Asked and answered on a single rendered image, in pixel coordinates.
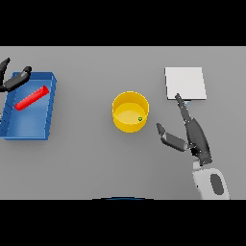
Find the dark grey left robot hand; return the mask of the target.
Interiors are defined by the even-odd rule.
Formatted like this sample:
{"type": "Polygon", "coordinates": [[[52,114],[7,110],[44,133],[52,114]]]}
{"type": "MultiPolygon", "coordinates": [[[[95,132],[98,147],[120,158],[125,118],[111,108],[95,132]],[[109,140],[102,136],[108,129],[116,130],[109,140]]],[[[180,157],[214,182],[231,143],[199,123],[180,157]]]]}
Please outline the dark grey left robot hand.
{"type": "Polygon", "coordinates": [[[10,58],[6,58],[0,62],[0,92],[12,92],[26,84],[31,77],[32,67],[26,66],[18,75],[4,81],[5,72],[10,61],[10,58]]]}

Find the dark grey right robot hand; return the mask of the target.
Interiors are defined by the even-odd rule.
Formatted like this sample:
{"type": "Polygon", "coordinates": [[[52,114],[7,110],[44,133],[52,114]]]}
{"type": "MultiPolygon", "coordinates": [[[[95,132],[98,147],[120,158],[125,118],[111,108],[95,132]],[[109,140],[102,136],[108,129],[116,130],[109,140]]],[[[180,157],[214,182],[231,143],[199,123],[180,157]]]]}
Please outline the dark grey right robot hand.
{"type": "Polygon", "coordinates": [[[161,142],[180,152],[189,150],[191,155],[196,157],[201,165],[212,163],[209,143],[202,127],[195,118],[190,116],[185,101],[179,93],[175,95],[175,99],[184,121],[187,140],[171,135],[160,123],[157,123],[156,126],[161,142]]]}

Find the red beaker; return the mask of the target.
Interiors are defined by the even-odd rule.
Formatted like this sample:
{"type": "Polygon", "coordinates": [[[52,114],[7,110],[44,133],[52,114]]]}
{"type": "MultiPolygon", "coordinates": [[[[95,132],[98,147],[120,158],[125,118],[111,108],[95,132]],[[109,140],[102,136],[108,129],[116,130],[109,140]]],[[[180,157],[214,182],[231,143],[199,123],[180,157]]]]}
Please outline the red beaker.
{"type": "Polygon", "coordinates": [[[32,105],[34,102],[42,98],[43,96],[47,95],[49,93],[49,89],[47,86],[42,86],[18,103],[15,104],[15,109],[17,111],[22,111],[32,105]]]}

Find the pale square measuring scale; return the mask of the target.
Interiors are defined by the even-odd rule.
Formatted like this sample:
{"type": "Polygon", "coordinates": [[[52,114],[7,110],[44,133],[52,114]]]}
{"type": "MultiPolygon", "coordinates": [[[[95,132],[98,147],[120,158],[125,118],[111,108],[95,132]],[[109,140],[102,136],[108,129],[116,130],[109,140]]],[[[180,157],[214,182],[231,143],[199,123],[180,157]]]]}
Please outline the pale square measuring scale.
{"type": "Polygon", "coordinates": [[[168,100],[177,93],[186,101],[207,99],[201,67],[165,67],[164,76],[168,100]]]}

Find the yellow bowl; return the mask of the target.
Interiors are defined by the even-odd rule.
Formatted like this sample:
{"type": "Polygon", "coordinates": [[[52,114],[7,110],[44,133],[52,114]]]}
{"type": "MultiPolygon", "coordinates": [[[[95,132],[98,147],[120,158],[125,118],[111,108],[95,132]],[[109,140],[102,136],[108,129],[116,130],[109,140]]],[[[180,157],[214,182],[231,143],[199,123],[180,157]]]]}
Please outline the yellow bowl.
{"type": "Polygon", "coordinates": [[[147,99],[136,91],[118,94],[111,104],[111,116],[117,129],[124,133],[136,133],[146,124],[149,114],[147,99]]]}

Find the blue tray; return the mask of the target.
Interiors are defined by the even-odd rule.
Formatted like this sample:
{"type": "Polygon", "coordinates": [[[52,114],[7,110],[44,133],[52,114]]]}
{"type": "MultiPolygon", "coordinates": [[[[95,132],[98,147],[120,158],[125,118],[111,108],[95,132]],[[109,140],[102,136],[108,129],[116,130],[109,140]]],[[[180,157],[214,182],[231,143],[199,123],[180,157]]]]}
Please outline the blue tray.
{"type": "Polygon", "coordinates": [[[32,72],[28,83],[6,94],[0,121],[0,138],[6,140],[47,140],[50,135],[52,111],[56,94],[56,77],[53,72],[32,72]],[[42,86],[48,93],[18,111],[15,105],[42,86]]]}

